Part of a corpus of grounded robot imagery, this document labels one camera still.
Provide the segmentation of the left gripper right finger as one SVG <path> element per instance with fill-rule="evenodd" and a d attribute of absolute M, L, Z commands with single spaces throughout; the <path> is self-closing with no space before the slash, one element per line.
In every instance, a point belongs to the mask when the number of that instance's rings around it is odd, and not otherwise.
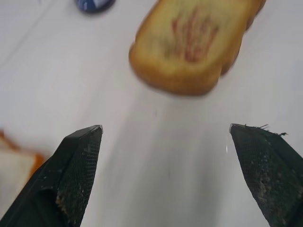
<path fill-rule="evenodd" d="M 303 227 L 303 157 L 267 126 L 232 123 L 245 182 L 270 227 Z"/>

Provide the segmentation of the white bread slice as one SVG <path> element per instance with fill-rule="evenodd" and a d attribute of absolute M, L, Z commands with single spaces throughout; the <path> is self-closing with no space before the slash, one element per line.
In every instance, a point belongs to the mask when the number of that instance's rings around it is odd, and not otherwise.
<path fill-rule="evenodd" d="M 0 219 L 44 161 L 41 154 L 19 148 L 0 130 Z"/>

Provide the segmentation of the toasted bread slice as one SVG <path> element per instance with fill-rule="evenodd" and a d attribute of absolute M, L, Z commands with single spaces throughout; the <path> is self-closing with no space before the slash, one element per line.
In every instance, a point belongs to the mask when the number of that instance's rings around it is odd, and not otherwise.
<path fill-rule="evenodd" d="M 266 0 L 157 0 L 129 50 L 149 86 L 185 96 L 211 91 L 235 63 Z"/>

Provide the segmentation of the open blue-label jam jar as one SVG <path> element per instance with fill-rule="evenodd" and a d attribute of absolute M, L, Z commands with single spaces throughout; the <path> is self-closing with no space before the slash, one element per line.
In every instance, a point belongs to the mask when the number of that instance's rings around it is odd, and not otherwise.
<path fill-rule="evenodd" d="M 74 0 L 78 9 L 84 13 L 99 13 L 109 9 L 116 0 Z"/>

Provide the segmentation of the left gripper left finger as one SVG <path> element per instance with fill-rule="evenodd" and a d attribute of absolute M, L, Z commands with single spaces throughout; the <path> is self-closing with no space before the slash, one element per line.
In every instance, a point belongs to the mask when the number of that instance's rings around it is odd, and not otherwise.
<path fill-rule="evenodd" d="M 66 136 L 25 184 L 0 227 L 80 227 L 102 134 L 102 126 L 93 125 Z"/>

